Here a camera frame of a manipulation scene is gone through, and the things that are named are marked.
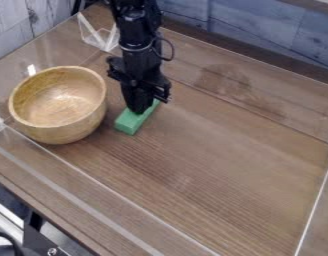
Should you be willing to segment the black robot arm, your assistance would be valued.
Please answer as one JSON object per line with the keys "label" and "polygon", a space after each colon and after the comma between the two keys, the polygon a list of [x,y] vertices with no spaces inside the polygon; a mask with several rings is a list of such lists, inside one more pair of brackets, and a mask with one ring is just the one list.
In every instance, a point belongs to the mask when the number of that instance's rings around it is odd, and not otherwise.
{"label": "black robot arm", "polygon": [[121,57],[107,57],[107,76],[120,82],[126,107],[142,114],[153,101],[168,102],[170,81],[161,72],[164,61],[174,58],[173,44],[158,31],[162,11],[156,0],[110,0],[120,32]]}

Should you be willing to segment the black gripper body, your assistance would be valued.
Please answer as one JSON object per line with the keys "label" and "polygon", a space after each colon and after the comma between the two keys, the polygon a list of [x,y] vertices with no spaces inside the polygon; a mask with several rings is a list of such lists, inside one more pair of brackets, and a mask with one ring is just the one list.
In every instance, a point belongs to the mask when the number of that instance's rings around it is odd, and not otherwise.
{"label": "black gripper body", "polygon": [[107,76],[132,87],[153,91],[153,100],[166,102],[170,94],[170,82],[161,72],[161,59],[152,49],[144,52],[124,51],[121,57],[107,57]]}

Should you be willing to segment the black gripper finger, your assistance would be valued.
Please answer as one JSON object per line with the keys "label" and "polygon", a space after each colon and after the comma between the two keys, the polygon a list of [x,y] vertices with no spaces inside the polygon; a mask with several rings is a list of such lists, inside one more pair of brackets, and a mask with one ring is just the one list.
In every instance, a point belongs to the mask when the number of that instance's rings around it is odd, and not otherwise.
{"label": "black gripper finger", "polygon": [[153,91],[137,88],[134,92],[134,112],[142,114],[153,104]]}
{"label": "black gripper finger", "polygon": [[126,103],[126,107],[130,110],[136,110],[137,109],[137,88],[132,87],[129,83],[122,82],[121,83],[121,92],[122,92],[122,96],[124,96],[124,100]]}

